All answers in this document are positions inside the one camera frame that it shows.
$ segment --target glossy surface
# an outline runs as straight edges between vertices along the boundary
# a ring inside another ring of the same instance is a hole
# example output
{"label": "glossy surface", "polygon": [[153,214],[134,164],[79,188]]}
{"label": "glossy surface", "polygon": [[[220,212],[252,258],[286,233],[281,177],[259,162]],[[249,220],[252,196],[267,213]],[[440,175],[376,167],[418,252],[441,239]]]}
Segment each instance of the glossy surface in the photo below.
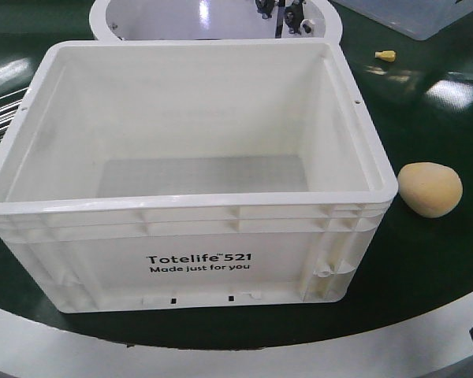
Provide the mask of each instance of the glossy surface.
{"label": "glossy surface", "polygon": [[[0,95],[27,84],[50,45],[91,38],[85,18],[90,1],[0,1],[0,12],[12,20],[9,6],[19,5],[30,6],[34,24],[44,29],[28,32],[25,26],[24,34],[0,31],[0,69],[21,59],[29,62],[28,69],[0,81]],[[43,12],[48,6],[62,13],[63,7],[74,7],[73,16],[65,19],[70,30],[62,26],[62,32],[52,33],[49,13]],[[473,291],[473,14],[420,43],[343,7],[337,9],[345,27],[342,49],[395,172],[409,162],[434,161],[459,173],[464,196],[448,216],[420,218],[397,198],[347,296],[329,305],[65,315],[54,309],[0,241],[0,307],[122,343],[235,349],[375,329]],[[19,28],[16,21],[10,27]],[[375,60],[374,52],[380,50],[395,50],[397,60]]]}

